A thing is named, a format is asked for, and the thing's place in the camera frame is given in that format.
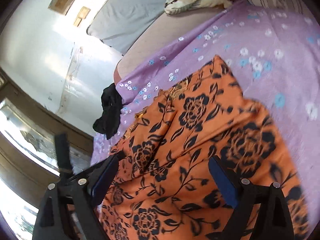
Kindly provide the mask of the small framed wall picture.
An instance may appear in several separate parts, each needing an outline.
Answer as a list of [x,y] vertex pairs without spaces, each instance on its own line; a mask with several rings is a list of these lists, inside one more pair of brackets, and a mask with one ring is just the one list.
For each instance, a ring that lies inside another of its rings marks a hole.
[[87,17],[87,15],[89,14],[89,12],[90,12],[90,9],[89,9],[89,8],[87,8],[87,7],[82,7],[82,8],[80,9],[80,11],[79,11],[79,13],[78,13],[78,15],[77,15],[77,17],[76,17],[73,25],[76,26],[76,27],[78,27],[78,26],[80,25],[81,21],[84,20],[84,19]]

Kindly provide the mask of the grey pillow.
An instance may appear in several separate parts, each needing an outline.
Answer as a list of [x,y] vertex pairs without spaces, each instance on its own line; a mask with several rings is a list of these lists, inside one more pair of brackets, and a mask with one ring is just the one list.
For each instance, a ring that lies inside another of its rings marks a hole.
[[107,0],[87,28],[87,34],[122,55],[164,12],[166,0]]

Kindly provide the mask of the purple floral bed sheet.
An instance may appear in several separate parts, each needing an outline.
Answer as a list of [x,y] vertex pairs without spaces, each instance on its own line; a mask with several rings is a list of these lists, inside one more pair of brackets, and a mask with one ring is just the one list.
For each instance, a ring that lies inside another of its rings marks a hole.
[[319,222],[319,25],[306,16],[239,0],[144,60],[116,84],[123,100],[117,133],[94,137],[91,162],[113,145],[161,89],[220,55],[244,95],[271,112],[296,164],[308,215],[294,208],[297,238]]

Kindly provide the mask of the orange black floral garment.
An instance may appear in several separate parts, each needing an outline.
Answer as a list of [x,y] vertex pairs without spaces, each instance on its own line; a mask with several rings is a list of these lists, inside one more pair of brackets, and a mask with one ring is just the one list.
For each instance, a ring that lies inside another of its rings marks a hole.
[[208,161],[253,184],[281,185],[295,239],[309,234],[295,165],[268,110],[246,99],[215,56],[142,110],[110,153],[119,170],[101,207],[110,239],[208,239],[232,214]]

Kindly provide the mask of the wooden stained glass door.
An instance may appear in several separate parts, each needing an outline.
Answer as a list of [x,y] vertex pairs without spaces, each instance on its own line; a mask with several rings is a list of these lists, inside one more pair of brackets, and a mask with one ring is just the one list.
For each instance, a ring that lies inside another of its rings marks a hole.
[[93,138],[50,114],[1,71],[1,239],[32,239],[41,198],[59,177],[54,136],[63,132],[80,173],[89,167]]

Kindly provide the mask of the black small garment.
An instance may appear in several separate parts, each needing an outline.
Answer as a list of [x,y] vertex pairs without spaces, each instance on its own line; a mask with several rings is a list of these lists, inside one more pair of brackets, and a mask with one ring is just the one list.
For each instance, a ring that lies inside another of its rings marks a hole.
[[107,139],[111,139],[119,128],[121,109],[123,107],[122,97],[116,90],[114,83],[103,90],[101,106],[103,108],[102,115],[95,120],[93,129],[97,133],[106,135]]

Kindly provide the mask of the beige mattress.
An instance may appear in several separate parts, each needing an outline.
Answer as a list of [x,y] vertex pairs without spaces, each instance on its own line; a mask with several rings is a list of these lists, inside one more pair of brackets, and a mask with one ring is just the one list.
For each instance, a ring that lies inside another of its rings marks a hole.
[[221,11],[220,8],[202,8],[171,16],[163,13],[118,62],[114,71],[114,83],[119,83],[144,60]]

